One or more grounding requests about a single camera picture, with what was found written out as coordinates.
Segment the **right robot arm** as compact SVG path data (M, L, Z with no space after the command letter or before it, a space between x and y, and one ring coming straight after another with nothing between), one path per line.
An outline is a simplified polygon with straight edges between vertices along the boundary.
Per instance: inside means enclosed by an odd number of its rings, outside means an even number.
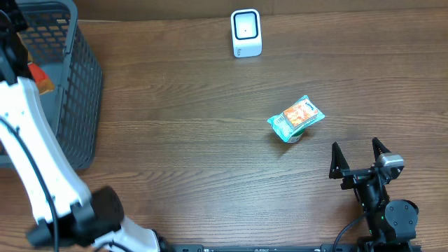
M353 190L363 214L345 226L335 238L331 250L342 251L339 245L343 234L365 220L369 228L368 237L359 237L353 251L420 251L413 246L416 238L419 208L410 200L391 200L386 185L397 179L405 162L401 155L390 151L374 138L372 140L374 162L365 169L352 170L338 143L332 144L332 160L329 177L341 179L343 190Z

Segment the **green lid white jar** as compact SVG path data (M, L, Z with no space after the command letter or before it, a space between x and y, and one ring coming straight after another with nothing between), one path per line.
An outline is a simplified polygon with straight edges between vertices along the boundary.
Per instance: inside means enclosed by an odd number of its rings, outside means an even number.
M289 144L293 144L293 143L298 142L298 141L301 139L301 137L302 137L304 131L305 131L305 129L302 129L302 130L296 132L294 135L292 135L292 136L288 139L288 143L289 143Z

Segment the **orange long noodle package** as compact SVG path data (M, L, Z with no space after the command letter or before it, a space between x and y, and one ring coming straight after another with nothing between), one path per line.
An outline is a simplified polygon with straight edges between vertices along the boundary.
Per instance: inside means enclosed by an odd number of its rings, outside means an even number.
M44 70L42 70L41 67L33 62L29 62L28 68L31 72L40 95L52 92L55 89L55 85L51 81L49 75Z

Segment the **orange tissue pack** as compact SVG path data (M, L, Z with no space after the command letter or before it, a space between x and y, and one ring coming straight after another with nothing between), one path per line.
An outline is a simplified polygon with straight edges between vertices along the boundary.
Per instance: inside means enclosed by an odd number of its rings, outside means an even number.
M310 102L308 98L297 101L294 105L283 111L283 115L286 117L290 126L294 129L316 119L318 114L319 110Z

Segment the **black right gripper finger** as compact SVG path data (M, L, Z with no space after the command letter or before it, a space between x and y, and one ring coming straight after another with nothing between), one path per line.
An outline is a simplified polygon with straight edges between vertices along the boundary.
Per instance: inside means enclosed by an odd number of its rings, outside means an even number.
M384 157L390 155L390 150L377 138L372 139L372 148L374 152L374 159L376 162L380 161Z
M332 144L332 160L329 170L330 179L342 179L350 171L349 165L337 142Z

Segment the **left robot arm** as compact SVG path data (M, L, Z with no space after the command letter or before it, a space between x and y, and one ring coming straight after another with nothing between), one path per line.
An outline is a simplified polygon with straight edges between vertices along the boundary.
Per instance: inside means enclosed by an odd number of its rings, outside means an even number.
M27 233L35 247L92 246L96 251L172 251L156 231L124 214L116 192L91 192L56 140L18 32L27 23L15 1L1 2L1 143L31 203L36 226Z

